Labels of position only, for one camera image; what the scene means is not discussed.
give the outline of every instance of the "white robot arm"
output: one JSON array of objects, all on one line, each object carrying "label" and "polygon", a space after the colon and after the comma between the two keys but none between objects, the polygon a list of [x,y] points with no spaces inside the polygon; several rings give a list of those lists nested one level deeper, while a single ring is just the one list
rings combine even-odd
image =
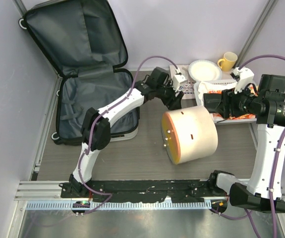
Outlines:
[{"label": "white robot arm", "polygon": [[[99,152],[110,142],[110,129],[113,124],[129,111],[153,98],[161,99],[169,110],[180,109],[181,99],[184,94],[181,92],[180,86],[186,81],[185,76],[179,72],[179,69],[176,70],[176,75],[169,79],[169,74],[164,69],[156,67],[145,81],[136,82],[133,89],[129,89],[109,105],[98,110],[90,108],[86,112],[81,129],[83,135],[82,150],[77,166],[69,178],[69,185],[75,191],[74,194],[82,197],[88,192],[82,185],[82,180],[86,183],[92,178],[92,170]],[[89,144],[92,124],[98,115],[105,111],[108,112],[95,125],[92,135],[93,140]]]},{"label": "white robot arm", "polygon": [[[247,68],[236,68],[232,76],[238,80],[234,89],[222,92],[224,115],[241,116],[255,114],[258,124],[258,148],[254,169],[247,185],[232,174],[214,171],[211,179],[215,186],[229,194],[232,206],[270,212],[269,184],[272,175],[277,143],[285,129],[285,77],[262,75],[258,96],[251,94],[248,85],[253,84],[253,72]],[[285,159],[285,138],[280,149],[276,167],[273,192],[276,212],[285,212],[281,200],[281,175]]]},{"label": "white robot arm", "polygon": [[[128,92],[126,92],[123,96],[121,96],[117,100],[113,101],[110,105],[107,105],[103,108],[99,108],[98,112],[104,112],[106,109],[108,109],[108,107],[119,102],[122,98],[126,97],[127,94]],[[108,121],[110,122],[110,127],[112,127],[113,124],[123,115],[127,114],[132,109],[141,106],[143,102],[144,102],[144,96],[141,94],[139,90],[134,88],[131,92],[131,95],[128,97],[126,101],[119,104],[114,110],[109,111],[105,116],[105,118],[108,119]],[[89,147],[88,143],[86,142],[82,143],[81,155],[84,153],[84,151],[88,150],[88,147]],[[85,182],[89,181],[92,178],[92,170],[96,162],[97,156],[99,155],[99,152],[100,150],[96,149],[94,151],[91,150],[88,155],[84,155],[84,158],[81,163],[81,171]],[[81,181],[77,166],[73,172],[73,176],[77,181]]]}]

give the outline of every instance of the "large cylindrical object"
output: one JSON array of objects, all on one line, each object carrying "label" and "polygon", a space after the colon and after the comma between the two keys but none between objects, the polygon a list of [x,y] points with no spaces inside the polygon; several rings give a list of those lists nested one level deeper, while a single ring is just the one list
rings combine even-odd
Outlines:
[{"label": "large cylindrical object", "polygon": [[162,135],[168,155],[176,165],[210,156],[217,149],[216,127],[203,106],[164,113]]}]

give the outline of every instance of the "yellow mug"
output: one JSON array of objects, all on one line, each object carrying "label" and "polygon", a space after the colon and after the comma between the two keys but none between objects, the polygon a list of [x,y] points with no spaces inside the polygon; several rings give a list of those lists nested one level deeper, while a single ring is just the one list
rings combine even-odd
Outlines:
[{"label": "yellow mug", "polygon": [[217,61],[217,65],[222,69],[222,71],[230,71],[231,68],[235,65],[238,56],[233,52],[226,52],[224,57]]}]

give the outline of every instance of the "suitcase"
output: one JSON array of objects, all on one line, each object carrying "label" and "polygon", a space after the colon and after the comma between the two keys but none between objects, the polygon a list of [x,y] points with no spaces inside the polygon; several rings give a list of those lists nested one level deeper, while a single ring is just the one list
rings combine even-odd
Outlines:
[{"label": "suitcase", "polygon": [[[133,81],[122,68],[128,52],[108,1],[48,1],[27,11],[19,25],[62,78],[52,140],[80,145],[86,111],[108,105]],[[133,138],[138,120],[139,108],[120,118],[111,128],[112,141]]]}]

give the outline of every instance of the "white plate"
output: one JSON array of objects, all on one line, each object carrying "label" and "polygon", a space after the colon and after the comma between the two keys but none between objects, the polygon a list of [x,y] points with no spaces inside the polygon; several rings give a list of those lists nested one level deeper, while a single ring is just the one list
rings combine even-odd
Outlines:
[{"label": "white plate", "polygon": [[190,64],[188,73],[195,81],[212,81],[222,78],[222,70],[217,64],[208,60],[197,60]]}]

